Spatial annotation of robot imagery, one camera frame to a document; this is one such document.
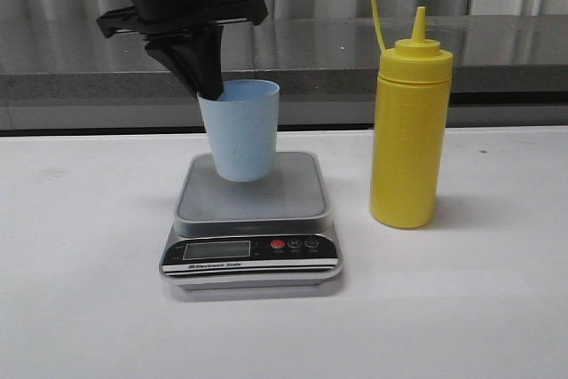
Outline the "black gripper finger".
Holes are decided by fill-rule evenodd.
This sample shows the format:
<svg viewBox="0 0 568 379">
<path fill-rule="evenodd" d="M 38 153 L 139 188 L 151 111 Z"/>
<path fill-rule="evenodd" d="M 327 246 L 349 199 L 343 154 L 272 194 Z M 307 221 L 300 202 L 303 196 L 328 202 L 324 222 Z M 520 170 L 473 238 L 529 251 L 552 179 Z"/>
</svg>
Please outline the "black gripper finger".
<svg viewBox="0 0 568 379">
<path fill-rule="evenodd" d="M 213 25 L 149 36 L 145 50 L 193 96 L 217 100 L 224 92 L 221 73 L 223 30 L 223 26 Z"/>
</svg>

